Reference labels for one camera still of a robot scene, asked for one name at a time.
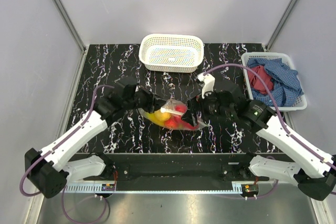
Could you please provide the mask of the polka dot zip top bag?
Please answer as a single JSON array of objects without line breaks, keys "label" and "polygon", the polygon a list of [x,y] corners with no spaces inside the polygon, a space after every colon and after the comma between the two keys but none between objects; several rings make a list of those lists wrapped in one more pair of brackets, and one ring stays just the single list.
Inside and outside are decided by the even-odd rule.
[{"label": "polka dot zip top bag", "polygon": [[[161,112],[168,112],[168,113],[171,114],[171,117],[178,117],[178,118],[181,119],[182,116],[176,115],[175,111],[174,111],[174,107],[178,104],[184,104],[184,103],[182,103],[181,101],[178,101],[178,100],[169,99],[169,100],[167,100],[167,103],[163,107],[161,107],[160,111]],[[145,111],[143,109],[138,109],[138,111],[144,117]],[[206,123],[203,122],[203,120],[201,118],[198,118],[197,120],[198,120],[198,126],[196,126],[196,127],[185,126],[183,124],[182,120],[181,120],[181,123],[183,124],[183,128],[181,130],[197,131],[197,130],[201,130],[201,129],[208,126]]]}]

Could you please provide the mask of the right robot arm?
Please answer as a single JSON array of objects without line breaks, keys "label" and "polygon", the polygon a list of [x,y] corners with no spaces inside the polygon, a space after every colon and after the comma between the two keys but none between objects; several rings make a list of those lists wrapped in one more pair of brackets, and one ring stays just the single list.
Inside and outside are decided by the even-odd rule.
[{"label": "right robot arm", "polygon": [[202,119],[231,118],[240,127],[273,143],[291,162],[250,154],[234,175],[244,180],[268,177],[288,182],[306,196],[323,201],[335,187],[335,156],[318,150],[293,131],[273,109],[257,100],[246,99],[239,88],[207,91],[188,100],[182,120],[197,125]]}]

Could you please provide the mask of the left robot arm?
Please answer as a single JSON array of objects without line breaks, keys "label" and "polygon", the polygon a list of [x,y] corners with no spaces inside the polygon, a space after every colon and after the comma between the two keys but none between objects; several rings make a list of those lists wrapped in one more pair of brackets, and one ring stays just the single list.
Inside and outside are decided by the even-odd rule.
[{"label": "left robot arm", "polygon": [[25,173],[20,180],[22,195],[24,181],[28,179],[45,198],[53,198],[74,181],[87,177],[103,180],[114,177],[114,161],[102,153],[90,154],[87,158],[71,161],[71,158],[92,138],[120,120],[126,112],[142,109],[155,112],[166,104],[166,100],[138,86],[116,83],[104,96],[92,97],[89,110],[71,129],[60,138],[37,151],[31,148],[25,153]]}]

